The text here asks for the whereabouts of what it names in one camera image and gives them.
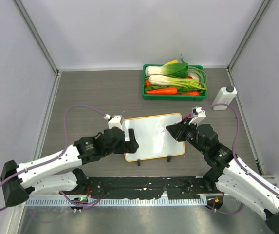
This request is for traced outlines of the small orange-framed whiteboard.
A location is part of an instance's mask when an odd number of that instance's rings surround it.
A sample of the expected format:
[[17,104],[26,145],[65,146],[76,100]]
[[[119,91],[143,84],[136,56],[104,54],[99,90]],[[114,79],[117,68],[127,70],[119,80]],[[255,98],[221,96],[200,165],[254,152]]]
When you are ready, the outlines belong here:
[[168,156],[181,156],[185,153],[185,144],[177,142],[166,130],[182,119],[180,113],[170,113],[124,120],[125,129],[133,129],[139,145],[136,153],[125,153],[125,161],[151,160]]

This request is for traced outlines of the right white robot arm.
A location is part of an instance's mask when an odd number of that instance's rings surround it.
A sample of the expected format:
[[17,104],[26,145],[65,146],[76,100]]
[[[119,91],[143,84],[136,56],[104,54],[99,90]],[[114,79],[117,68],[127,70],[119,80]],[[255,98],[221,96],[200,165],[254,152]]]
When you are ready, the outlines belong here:
[[166,130],[178,142],[188,142],[203,154],[210,170],[203,186],[213,193],[226,193],[256,212],[268,228],[279,234],[279,188],[247,166],[231,149],[221,144],[209,124],[186,121],[168,125]]

